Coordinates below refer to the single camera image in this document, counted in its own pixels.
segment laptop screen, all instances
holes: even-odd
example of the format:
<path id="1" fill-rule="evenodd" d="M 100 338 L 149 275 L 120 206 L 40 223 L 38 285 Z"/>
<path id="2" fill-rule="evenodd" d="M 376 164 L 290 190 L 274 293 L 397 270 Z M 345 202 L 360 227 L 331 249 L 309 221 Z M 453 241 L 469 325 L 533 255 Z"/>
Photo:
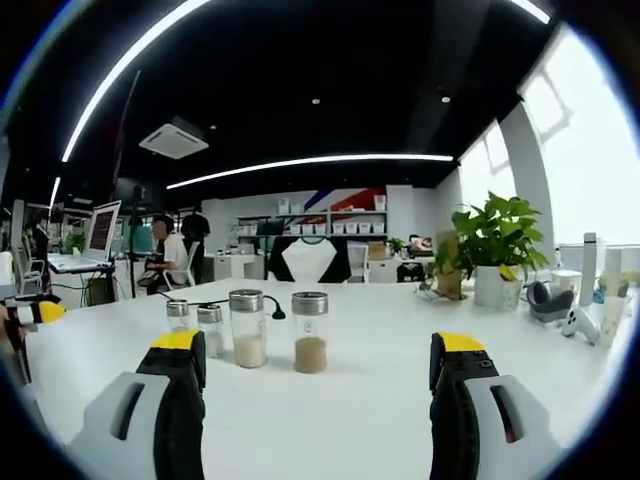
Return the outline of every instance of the laptop screen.
<path id="1" fill-rule="evenodd" d="M 89 227 L 88 242 L 84 249 L 84 256 L 107 262 L 111 241 L 116 229 L 116 220 L 120 211 L 121 202 L 113 202 L 93 209 L 91 226 Z"/>

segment white t-shirt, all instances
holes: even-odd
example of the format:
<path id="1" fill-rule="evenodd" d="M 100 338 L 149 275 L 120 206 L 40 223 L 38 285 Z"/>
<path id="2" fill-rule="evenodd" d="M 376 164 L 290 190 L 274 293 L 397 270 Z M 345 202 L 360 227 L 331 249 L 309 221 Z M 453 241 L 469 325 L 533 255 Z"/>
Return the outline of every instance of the white t-shirt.
<path id="1" fill-rule="evenodd" d="M 336 249 L 328 240 L 308 244 L 299 239 L 282 252 L 282 258 L 296 282 L 319 282 L 335 255 Z"/>
<path id="2" fill-rule="evenodd" d="M 170 233 L 164 240 L 164 261 L 173 262 L 176 270 L 186 270 L 189 264 L 189 255 L 184 246 L 182 236 L 177 233 Z M 186 283 L 187 276 L 184 273 L 170 273 L 169 276 L 176 283 Z"/>

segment laptop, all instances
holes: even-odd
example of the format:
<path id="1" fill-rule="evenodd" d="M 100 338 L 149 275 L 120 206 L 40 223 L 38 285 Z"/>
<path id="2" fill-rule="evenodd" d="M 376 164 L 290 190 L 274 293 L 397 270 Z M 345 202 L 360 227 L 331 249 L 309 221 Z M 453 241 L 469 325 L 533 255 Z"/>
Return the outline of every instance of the laptop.
<path id="1" fill-rule="evenodd" d="M 49 255 L 49 263 L 55 272 L 73 273 L 110 265 L 111 241 L 116 230 L 121 203 L 118 200 L 93 209 L 89 234 L 81 256 Z"/>

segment window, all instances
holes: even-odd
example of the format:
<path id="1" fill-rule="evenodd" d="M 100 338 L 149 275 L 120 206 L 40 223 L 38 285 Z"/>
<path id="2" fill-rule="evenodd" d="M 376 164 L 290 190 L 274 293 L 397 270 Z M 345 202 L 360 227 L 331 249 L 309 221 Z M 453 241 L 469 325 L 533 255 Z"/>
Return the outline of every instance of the window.
<path id="1" fill-rule="evenodd" d="M 460 186 L 466 205 L 482 207 L 490 191 L 501 197 L 515 196 L 509 154 L 497 122 L 462 156 Z"/>
<path id="2" fill-rule="evenodd" d="M 564 28 L 521 92 L 540 141 L 558 244 L 582 243 L 587 231 L 610 245 L 640 243 L 640 224 L 629 220 L 640 185 L 635 132 L 608 73 Z"/>

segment white powder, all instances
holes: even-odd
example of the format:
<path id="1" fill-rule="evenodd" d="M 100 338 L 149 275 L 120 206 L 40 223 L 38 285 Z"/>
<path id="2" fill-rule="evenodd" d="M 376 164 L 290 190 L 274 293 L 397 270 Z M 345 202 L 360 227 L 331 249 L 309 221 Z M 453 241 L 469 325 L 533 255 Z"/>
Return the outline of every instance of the white powder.
<path id="1" fill-rule="evenodd" d="M 224 342 L 220 332 L 205 333 L 204 344 L 207 350 L 207 357 L 218 358 L 224 351 Z"/>
<path id="2" fill-rule="evenodd" d="M 244 368 L 261 367 L 267 362 L 262 335 L 246 335 L 233 339 L 236 363 Z"/>

